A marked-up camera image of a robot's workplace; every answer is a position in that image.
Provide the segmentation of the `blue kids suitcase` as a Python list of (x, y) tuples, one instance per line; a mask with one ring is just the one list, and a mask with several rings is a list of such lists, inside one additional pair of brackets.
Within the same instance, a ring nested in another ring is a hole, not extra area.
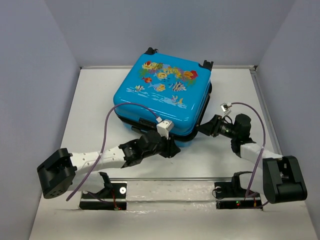
[(156, 116), (170, 120), (170, 134), (180, 148), (198, 134), (212, 92), (214, 63), (159, 53), (149, 47), (133, 65), (113, 96), (115, 114), (131, 130), (156, 129)]

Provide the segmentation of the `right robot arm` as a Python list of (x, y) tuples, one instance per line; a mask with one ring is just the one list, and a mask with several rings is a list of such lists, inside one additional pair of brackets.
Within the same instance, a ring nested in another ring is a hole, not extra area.
[(255, 169), (262, 170), (262, 190), (269, 203), (306, 200), (308, 191), (298, 159), (292, 155), (276, 154), (258, 145), (250, 136), (251, 127), (251, 118), (241, 113), (232, 123), (225, 122), (222, 116), (216, 114), (196, 129), (206, 136), (229, 138), (234, 154), (257, 164)]

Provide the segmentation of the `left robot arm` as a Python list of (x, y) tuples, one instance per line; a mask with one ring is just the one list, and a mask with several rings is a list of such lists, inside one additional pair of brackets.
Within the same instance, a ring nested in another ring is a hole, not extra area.
[(93, 191), (104, 198), (111, 191), (104, 169), (133, 167), (155, 155), (172, 158), (180, 151), (173, 136), (161, 136), (154, 130), (103, 152), (70, 153), (67, 148), (59, 148), (37, 167), (42, 195), (53, 199), (67, 191), (78, 192), (89, 176), (98, 172), (103, 180), (94, 184)]

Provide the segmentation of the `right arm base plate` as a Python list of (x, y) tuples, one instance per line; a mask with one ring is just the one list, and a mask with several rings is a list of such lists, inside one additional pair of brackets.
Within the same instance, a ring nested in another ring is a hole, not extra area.
[(245, 193), (245, 189), (235, 186), (231, 181), (215, 182), (211, 192), (217, 210), (251, 209), (262, 205), (259, 193), (249, 198), (245, 198)]

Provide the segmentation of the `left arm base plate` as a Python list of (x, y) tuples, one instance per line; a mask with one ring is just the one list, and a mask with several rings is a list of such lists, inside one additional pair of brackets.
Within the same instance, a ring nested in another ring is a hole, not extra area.
[(81, 210), (92, 211), (126, 211), (127, 210), (127, 182), (112, 181), (113, 189), (109, 192), (93, 194), (82, 192), (79, 201)]

